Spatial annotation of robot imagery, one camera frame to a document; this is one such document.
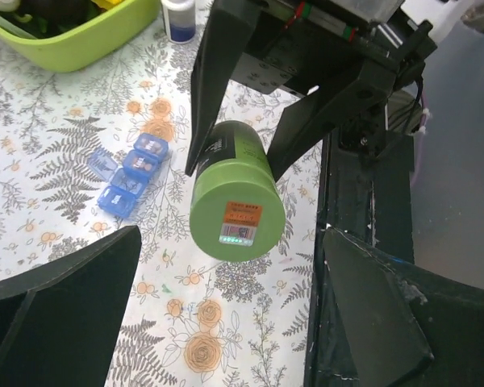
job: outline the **green bottle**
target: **green bottle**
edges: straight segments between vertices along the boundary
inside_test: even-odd
[[[258,133],[239,121],[218,123],[198,161],[190,232],[213,258],[263,256],[282,237],[285,210]]]

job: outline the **green plastic basket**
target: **green plastic basket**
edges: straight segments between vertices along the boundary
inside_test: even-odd
[[[24,39],[0,27],[0,40],[42,69],[69,73],[121,47],[146,28],[160,11],[159,0],[125,0],[93,20],[59,36]]]

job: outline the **yellow pepper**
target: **yellow pepper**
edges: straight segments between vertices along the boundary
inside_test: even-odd
[[[110,10],[114,6],[117,6],[123,0],[91,0],[95,4],[97,4],[99,7],[101,7],[103,10]]]

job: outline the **tablecloth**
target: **tablecloth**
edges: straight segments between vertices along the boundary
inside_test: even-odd
[[[286,229],[277,246],[242,264],[202,253],[190,236],[194,179],[190,72],[198,36],[171,44],[159,18],[87,69],[41,70],[0,42],[0,280],[68,255],[127,224],[143,237],[140,264],[106,386],[263,386],[303,383],[320,151],[278,182]],[[255,127],[268,145],[284,92],[230,83],[219,120]],[[170,142],[132,219],[97,207],[105,188],[86,166],[104,147],[120,162],[139,133]]]

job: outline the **barcode sticker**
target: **barcode sticker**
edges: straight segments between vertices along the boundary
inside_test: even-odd
[[[236,224],[223,223],[219,242],[224,244],[236,244],[251,247],[257,233],[256,227],[239,226]]]

